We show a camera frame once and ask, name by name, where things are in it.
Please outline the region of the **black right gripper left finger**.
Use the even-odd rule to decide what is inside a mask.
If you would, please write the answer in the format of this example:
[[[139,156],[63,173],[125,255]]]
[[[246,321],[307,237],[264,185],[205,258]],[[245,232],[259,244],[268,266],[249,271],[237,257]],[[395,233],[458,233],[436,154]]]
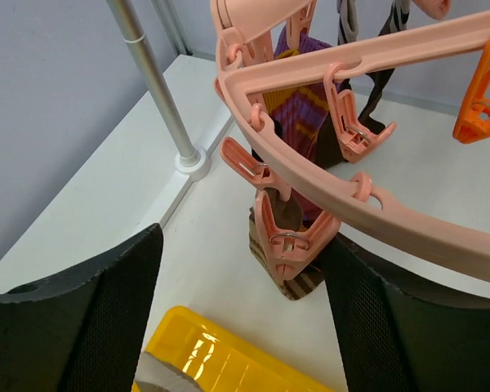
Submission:
[[[0,294],[0,391],[129,391],[162,254],[153,224]]]

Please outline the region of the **pink round clip hanger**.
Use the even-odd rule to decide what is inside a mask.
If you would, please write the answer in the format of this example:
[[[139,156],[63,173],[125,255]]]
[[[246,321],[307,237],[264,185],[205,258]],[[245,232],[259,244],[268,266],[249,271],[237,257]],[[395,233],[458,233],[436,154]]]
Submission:
[[[408,29],[410,2],[395,1],[380,33],[358,40],[356,7],[339,1],[338,43],[309,35],[313,1],[214,1],[215,89],[249,146],[226,138],[221,157],[256,188],[253,238],[259,260],[283,285],[300,276],[342,224],[421,259],[490,283],[490,234],[406,208],[359,172],[393,134],[372,117],[394,70],[480,51],[453,137],[490,138],[490,10],[447,20],[448,1],[420,1],[434,20]]]

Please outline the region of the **beige brown striped sock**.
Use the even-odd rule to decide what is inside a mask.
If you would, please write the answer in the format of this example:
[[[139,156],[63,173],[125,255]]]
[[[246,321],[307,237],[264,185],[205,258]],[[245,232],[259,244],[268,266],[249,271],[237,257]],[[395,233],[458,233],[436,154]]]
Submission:
[[[140,391],[202,391],[187,373],[147,351],[140,354],[134,382]]]

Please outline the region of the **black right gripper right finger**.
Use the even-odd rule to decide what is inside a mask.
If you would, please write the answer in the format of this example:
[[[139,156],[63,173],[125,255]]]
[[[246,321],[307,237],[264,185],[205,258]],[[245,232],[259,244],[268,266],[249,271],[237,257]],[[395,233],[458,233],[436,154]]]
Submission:
[[[490,391],[490,299],[337,235],[321,252],[351,391]]]

